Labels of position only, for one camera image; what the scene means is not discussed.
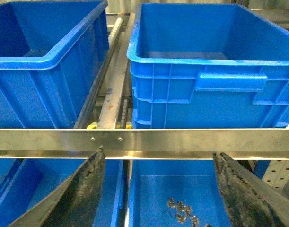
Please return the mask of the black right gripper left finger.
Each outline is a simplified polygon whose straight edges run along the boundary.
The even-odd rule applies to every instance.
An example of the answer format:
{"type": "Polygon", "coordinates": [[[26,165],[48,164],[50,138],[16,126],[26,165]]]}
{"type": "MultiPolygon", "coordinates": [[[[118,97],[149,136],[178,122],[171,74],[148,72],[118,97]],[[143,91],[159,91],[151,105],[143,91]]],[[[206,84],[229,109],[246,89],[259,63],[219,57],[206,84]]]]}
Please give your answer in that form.
{"type": "Polygon", "coordinates": [[[12,227],[91,227],[102,196],[105,153],[99,147],[54,191],[12,227]]]}

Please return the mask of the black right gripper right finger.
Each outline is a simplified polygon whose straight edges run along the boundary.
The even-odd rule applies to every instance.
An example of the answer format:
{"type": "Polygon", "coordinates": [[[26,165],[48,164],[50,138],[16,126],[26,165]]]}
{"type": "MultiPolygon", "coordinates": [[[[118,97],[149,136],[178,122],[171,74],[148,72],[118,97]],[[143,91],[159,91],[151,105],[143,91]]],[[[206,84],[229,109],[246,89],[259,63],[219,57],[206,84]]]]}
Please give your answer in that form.
{"type": "Polygon", "coordinates": [[[217,186],[233,227],[289,227],[289,200],[226,153],[214,153],[217,186]]]}

